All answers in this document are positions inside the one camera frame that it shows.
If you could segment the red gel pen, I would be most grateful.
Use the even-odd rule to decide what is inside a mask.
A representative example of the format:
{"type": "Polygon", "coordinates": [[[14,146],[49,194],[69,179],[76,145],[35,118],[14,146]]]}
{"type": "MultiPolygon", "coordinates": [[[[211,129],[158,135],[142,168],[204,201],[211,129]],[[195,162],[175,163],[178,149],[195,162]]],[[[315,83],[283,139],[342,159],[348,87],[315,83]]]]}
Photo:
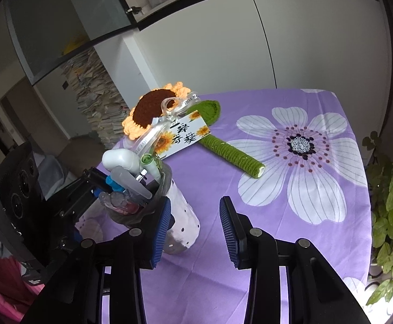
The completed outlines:
{"type": "Polygon", "coordinates": [[[101,192],[99,200],[105,208],[121,215],[132,215],[139,210],[139,204],[129,200],[122,192],[101,192]]]}

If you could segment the white correction tape dispenser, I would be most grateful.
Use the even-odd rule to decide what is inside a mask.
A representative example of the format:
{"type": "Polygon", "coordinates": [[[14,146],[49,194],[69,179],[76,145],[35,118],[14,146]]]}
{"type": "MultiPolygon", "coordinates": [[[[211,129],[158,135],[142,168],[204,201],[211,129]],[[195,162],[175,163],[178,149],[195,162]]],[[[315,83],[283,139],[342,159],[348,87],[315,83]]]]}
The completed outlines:
{"type": "Polygon", "coordinates": [[[102,165],[108,171],[112,171],[116,167],[123,167],[134,175],[140,172],[139,156],[126,148],[105,151],[102,157],[102,165]]]}

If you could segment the black marker pen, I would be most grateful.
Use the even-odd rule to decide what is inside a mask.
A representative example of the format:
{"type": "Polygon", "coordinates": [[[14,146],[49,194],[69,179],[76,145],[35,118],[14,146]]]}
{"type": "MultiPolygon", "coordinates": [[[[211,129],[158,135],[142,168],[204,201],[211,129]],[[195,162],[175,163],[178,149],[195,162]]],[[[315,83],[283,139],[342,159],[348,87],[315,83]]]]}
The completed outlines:
{"type": "Polygon", "coordinates": [[[84,171],[85,178],[97,188],[104,191],[111,191],[111,186],[106,183],[107,175],[96,167],[91,167],[84,171]]]}

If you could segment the blue gel pen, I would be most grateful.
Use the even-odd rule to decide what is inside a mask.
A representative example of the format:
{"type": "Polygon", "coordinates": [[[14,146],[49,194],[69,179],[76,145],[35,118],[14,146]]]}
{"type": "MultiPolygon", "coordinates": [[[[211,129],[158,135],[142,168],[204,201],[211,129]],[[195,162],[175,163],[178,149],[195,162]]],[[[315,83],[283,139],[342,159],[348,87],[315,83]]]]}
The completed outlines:
{"type": "Polygon", "coordinates": [[[124,188],[115,182],[110,175],[105,179],[105,182],[111,187],[112,192],[123,192],[124,188]]]}

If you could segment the green gel pen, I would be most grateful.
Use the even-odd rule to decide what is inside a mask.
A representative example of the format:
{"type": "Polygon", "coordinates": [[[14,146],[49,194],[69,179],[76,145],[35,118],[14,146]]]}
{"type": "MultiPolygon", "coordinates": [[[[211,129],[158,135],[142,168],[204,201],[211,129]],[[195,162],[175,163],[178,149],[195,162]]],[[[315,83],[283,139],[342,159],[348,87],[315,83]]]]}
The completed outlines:
{"type": "Polygon", "coordinates": [[[161,169],[158,164],[158,159],[153,154],[143,154],[140,159],[142,167],[152,175],[153,179],[159,184],[162,182],[161,169]]]}

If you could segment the purple floral tablecloth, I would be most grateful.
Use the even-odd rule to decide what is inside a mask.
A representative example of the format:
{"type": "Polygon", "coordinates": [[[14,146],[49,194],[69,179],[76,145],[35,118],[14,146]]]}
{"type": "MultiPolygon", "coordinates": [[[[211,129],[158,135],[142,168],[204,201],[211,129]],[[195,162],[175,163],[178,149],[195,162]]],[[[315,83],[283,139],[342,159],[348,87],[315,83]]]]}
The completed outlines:
{"type": "Polygon", "coordinates": [[[263,89],[213,95],[216,137],[265,165],[258,179],[199,144],[167,159],[199,219],[195,244],[142,272],[149,323],[242,323],[248,271],[229,259],[219,202],[231,198],[251,223],[284,241],[310,240],[362,299],[371,251],[363,161],[333,92],[263,89]]]}

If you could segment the tall stack of magazines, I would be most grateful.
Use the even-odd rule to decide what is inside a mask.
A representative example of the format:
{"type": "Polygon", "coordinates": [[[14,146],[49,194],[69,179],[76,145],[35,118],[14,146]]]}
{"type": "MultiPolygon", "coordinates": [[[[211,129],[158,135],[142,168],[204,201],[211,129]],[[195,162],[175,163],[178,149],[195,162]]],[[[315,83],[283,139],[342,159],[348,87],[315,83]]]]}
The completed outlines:
{"type": "Polygon", "coordinates": [[[122,121],[130,108],[122,98],[94,48],[76,55],[61,66],[74,94],[78,111],[87,119],[105,148],[123,137],[122,121]]]}

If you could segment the green potted plant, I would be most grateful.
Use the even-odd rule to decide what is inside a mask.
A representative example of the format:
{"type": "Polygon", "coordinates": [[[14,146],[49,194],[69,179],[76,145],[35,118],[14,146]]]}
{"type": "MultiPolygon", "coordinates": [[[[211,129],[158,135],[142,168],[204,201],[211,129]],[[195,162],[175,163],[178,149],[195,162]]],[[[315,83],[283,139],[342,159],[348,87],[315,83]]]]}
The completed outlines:
{"type": "Polygon", "coordinates": [[[363,138],[362,145],[372,152],[365,168],[371,201],[371,260],[389,276],[367,301],[373,305],[393,297],[393,160],[382,151],[382,139],[375,131],[363,138]]]}

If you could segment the sunflower greeting card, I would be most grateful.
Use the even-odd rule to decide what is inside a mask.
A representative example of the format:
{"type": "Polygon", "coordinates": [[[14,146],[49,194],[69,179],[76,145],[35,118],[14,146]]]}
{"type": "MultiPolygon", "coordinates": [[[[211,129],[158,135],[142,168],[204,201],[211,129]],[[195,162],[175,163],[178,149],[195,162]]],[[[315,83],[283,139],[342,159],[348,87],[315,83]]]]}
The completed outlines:
{"type": "Polygon", "coordinates": [[[175,120],[167,127],[157,140],[154,152],[165,159],[173,154],[197,143],[211,133],[207,123],[195,110],[175,120]]]}

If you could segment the crochet sunflower with green stem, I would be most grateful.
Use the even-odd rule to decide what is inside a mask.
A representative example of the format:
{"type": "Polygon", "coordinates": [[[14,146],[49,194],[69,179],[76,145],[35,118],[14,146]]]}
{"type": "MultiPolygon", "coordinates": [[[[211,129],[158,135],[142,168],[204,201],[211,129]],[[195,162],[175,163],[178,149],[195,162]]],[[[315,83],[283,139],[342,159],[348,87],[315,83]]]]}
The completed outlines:
{"type": "MultiPolygon", "coordinates": [[[[129,115],[122,122],[123,132],[133,146],[137,142],[137,139],[149,129],[152,120],[161,115],[162,100],[167,97],[180,97],[184,99],[190,92],[192,90],[185,87],[181,82],[177,82],[174,85],[168,83],[162,88],[153,89],[141,96],[139,102],[137,102],[136,106],[132,108],[129,115]]],[[[221,114],[220,104],[216,100],[201,100],[193,105],[187,111],[186,115],[195,110],[199,111],[209,128],[217,122],[221,114]]],[[[265,171],[263,163],[215,137],[211,133],[203,137],[198,143],[228,163],[240,168],[252,178],[260,178],[265,171]]]]}

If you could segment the white printed ribbon bow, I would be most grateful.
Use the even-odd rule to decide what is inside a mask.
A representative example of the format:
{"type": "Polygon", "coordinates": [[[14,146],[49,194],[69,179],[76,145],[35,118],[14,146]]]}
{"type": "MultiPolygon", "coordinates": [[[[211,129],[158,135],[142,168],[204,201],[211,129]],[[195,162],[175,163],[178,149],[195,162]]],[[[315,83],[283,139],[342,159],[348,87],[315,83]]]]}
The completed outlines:
{"type": "Polygon", "coordinates": [[[149,129],[137,139],[133,151],[142,157],[144,154],[157,154],[165,157],[175,143],[179,143],[173,126],[186,116],[187,111],[201,99],[196,92],[190,92],[184,99],[167,97],[161,102],[161,115],[152,120],[149,129]]]}

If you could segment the yellow plush toy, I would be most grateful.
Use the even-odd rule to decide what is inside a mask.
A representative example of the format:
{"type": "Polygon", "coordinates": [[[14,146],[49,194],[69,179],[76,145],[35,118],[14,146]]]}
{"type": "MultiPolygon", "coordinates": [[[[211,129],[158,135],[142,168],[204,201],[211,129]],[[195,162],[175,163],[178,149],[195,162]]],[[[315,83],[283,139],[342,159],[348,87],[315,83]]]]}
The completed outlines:
{"type": "Polygon", "coordinates": [[[69,54],[73,50],[76,50],[77,48],[81,47],[83,44],[85,44],[89,40],[90,39],[86,35],[79,35],[79,36],[73,38],[63,48],[62,55],[64,56],[66,54],[69,54]]]}

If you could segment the glass cabinet door left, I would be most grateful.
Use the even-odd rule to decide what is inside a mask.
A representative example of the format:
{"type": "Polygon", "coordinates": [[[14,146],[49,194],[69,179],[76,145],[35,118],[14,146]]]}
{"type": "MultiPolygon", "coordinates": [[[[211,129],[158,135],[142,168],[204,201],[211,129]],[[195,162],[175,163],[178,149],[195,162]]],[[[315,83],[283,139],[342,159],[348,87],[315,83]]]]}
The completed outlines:
{"type": "Polygon", "coordinates": [[[126,0],[3,0],[13,47],[31,84],[99,42],[137,24],[126,0]],[[69,54],[73,38],[90,40],[69,54]]]}

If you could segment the white bookcase with shelves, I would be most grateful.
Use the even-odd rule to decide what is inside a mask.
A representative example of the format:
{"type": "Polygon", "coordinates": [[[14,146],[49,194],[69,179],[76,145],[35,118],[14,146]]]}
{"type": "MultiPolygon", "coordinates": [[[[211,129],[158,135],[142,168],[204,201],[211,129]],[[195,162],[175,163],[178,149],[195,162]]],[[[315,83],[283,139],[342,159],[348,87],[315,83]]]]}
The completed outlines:
{"type": "Polygon", "coordinates": [[[96,45],[129,105],[179,80],[201,94],[324,89],[358,137],[382,129],[392,50],[382,0],[170,0],[96,45]]]}

